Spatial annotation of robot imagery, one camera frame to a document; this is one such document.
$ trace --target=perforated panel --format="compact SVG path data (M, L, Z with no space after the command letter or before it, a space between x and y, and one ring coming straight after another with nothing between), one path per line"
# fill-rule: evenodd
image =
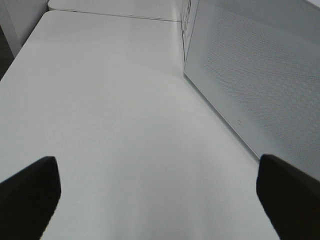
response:
M272 18L240 2L200 1L185 73L257 155L320 179L320 12L303 1L257 1L291 9Z

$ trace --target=white desk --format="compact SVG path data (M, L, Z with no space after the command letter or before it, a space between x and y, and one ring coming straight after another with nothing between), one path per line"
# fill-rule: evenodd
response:
M180 21L183 0L50 0L50 10Z
M50 11L0 81L0 181L56 156L42 239L274 240L257 161L182 74L178 22Z

